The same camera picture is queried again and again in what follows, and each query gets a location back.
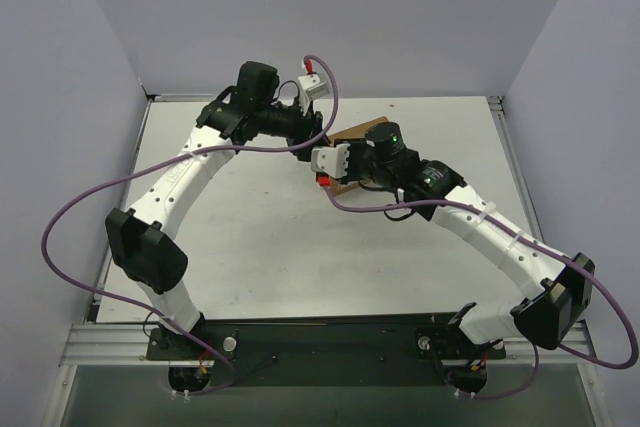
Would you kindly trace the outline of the brown cardboard express box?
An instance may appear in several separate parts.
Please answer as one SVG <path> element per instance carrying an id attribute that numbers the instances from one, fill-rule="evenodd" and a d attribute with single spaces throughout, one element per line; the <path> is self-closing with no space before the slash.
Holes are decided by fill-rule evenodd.
<path id="1" fill-rule="evenodd" d="M 388 118 L 386 116 L 381 116 L 373 120 L 355 125 L 348 129 L 336 132 L 329 137 L 330 145 L 334 146 L 338 140 L 361 139 L 365 136 L 366 132 L 370 128 L 387 121 L 388 121 Z M 335 196 L 339 196 L 341 194 L 347 193 L 349 191 L 352 191 L 358 188 L 359 188 L 359 184 L 357 182 L 351 182 L 349 184 L 341 184 L 337 180 L 332 180 L 330 184 L 331 192 Z"/>

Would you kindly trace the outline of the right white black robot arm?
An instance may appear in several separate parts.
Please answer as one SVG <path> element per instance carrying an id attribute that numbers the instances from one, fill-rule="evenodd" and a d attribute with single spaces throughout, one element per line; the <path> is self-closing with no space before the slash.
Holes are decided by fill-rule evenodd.
<path id="1" fill-rule="evenodd" d="M 562 262 L 562 253 L 539 252 L 540 242 L 500 214 L 459 173 L 407 148 L 397 123 L 377 124 L 345 144 L 347 180 L 371 181 L 412 203 L 415 213 L 467 242 L 520 291 L 513 301 L 463 310 L 457 325 L 472 343 L 523 337 L 547 350 L 559 347 L 592 291 Z"/>

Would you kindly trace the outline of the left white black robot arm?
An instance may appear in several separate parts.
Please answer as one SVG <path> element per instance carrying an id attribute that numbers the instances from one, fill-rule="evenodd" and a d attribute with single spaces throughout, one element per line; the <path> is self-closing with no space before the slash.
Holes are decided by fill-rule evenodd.
<path id="1" fill-rule="evenodd" d="M 113 209 L 105 220 L 113 262 L 159 311 L 162 326 L 171 331 L 170 347 L 183 358 L 202 352 L 205 334 L 196 327 L 203 316 L 183 282 L 188 257 L 174 239 L 213 176 L 257 135 L 285 139 L 302 161 L 310 158 L 312 138 L 326 144 L 323 118 L 313 101 L 328 90 L 310 59 L 303 66 L 305 73 L 295 82 L 297 94 L 285 105 L 277 97 L 277 69 L 245 62 L 236 83 L 202 109 L 180 161 L 127 210 Z"/>

